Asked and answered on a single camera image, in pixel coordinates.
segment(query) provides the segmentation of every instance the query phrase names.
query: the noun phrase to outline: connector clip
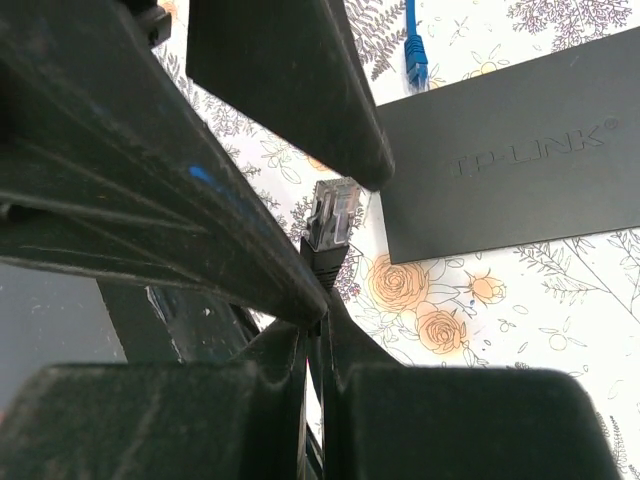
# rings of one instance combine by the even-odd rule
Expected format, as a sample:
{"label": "connector clip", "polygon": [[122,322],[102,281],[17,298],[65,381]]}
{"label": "connector clip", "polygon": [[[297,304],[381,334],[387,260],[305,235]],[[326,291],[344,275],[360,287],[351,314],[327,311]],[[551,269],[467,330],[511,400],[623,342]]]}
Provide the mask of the connector clip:
{"label": "connector clip", "polygon": [[360,186],[351,178],[316,183],[306,238],[316,251],[349,243],[351,227],[360,199]]}

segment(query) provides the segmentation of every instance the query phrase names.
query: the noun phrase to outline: floral pattern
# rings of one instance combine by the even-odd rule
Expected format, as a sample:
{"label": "floral pattern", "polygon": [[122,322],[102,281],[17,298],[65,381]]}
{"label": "floral pattern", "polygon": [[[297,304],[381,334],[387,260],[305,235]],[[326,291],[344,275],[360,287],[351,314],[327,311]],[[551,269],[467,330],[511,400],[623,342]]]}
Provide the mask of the floral pattern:
{"label": "floral pattern", "polygon": [[[315,182],[337,174],[188,80],[188,1],[163,4],[174,24],[158,60],[297,243]],[[377,104],[409,95],[404,5],[345,0]],[[416,6],[431,89],[640,25],[640,7],[627,0]],[[391,355],[408,365],[564,371],[589,392],[621,475],[640,479],[640,229],[391,265],[380,199],[363,193],[351,245],[336,286],[354,320]],[[312,393],[307,408],[319,435]]]}

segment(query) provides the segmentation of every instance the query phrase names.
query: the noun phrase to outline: registered trademark symbol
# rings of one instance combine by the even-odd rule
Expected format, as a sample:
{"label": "registered trademark symbol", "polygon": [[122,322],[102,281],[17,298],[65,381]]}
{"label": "registered trademark symbol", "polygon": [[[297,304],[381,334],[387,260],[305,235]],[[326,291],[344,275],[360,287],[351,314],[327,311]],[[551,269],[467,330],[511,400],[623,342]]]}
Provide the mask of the registered trademark symbol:
{"label": "registered trademark symbol", "polygon": [[617,118],[613,118],[613,117],[609,117],[604,121],[604,126],[606,128],[608,128],[609,130],[613,130],[614,128],[616,128],[618,126],[618,119]]}

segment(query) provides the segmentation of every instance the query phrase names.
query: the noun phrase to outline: tp-link logo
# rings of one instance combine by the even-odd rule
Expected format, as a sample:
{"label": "tp-link logo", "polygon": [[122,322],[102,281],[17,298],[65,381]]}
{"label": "tp-link logo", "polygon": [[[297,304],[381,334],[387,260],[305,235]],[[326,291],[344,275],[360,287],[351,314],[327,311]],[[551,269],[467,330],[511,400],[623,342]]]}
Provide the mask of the tp-link logo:
{"label": "tp-link logo", "polygon": [[[607,118],[604,128],[613,130],[618,120]],[[528,142],[507,145],[499,150],[473,153],[451,161],[451,175],[454,177],[471,176],[491,168],[514,165],[548,158],[554,153],[573,153],[604,145],[603,127],[596,125],[588,130],[573,130],[556,137],[545,137]]]}

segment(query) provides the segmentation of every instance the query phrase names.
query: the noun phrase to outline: blue connector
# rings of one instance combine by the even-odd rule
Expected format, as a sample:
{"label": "blue connector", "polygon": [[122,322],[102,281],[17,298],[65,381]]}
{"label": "blue connector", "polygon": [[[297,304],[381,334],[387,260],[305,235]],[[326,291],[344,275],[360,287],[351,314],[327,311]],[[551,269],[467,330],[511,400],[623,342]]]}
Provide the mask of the blue connector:
{"label": "blue connector", "polygon": [[416,92],[424,92],[429,88],[429,72],[427,70],[427,54],[420,35],[410,35],[404,42],[404,56],[407,61],[407,77],[409,84]]}
{"label": "blue connector", "polygon": [[407,39],[404,41],[404,57],[407,62],[409,84],[415,92],[429,89],[427,54],[424,52],[422,37],[418,35],[416,22],[416,0],[407,0]]}

